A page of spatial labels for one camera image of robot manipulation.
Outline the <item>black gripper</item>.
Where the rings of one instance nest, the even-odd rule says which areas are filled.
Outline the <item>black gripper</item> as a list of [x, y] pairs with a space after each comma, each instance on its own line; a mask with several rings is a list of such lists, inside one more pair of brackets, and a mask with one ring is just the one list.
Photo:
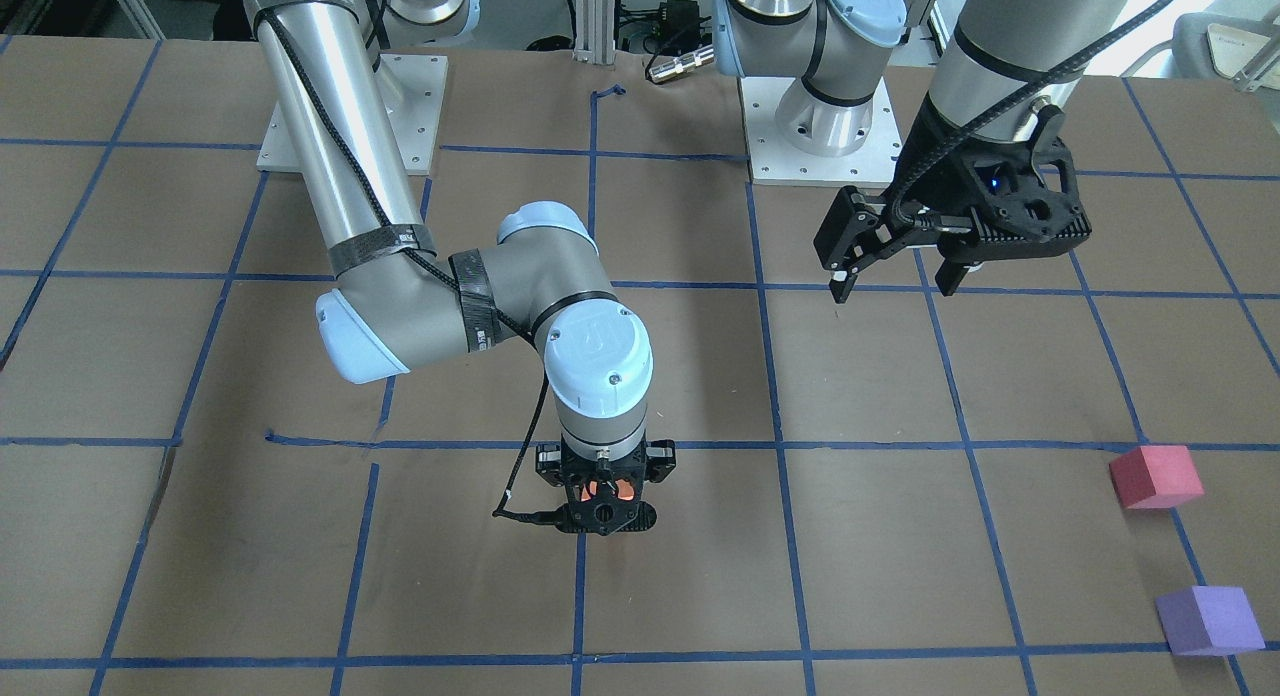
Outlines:
[[646, 531], [655, 525], [657, 510], [641, 500], [643, 487], [663, 481], [676, 464], [672, 440], [640, 441], [616, 461], [603, 455], [591, 461], [567, 444], [539, 447], [536, 473], [549, 485], [564, 487], [567, 503], [553, 512], [538, 512], [535, 523], [564, 534]]

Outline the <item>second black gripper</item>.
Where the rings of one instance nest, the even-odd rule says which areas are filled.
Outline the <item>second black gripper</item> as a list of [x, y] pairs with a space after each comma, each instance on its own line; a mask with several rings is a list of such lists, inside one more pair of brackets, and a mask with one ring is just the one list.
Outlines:
[[[1023, 143], [969, 137], [906, 191], [902, 212], [914, 216], [927, 207], [948, 225], [968, 228], [965, 234], [933, 235], [942, 255], [1064, 255], [1076, 248], [1092, 226], [1070, 150], [1059, 137], [1064, 122], [1060, 107], [1046, 105]], [[865, 267], [901, 251], [893, 235], [878, 235], [879, 226], [887, 223], [856, 186], [837, 191], [813, 239], [819, 264], [831, 273], [835, 303], [846, 303]], [[945, 257], [934, 287], [948, 298], [980, 267], [982, 260]]]

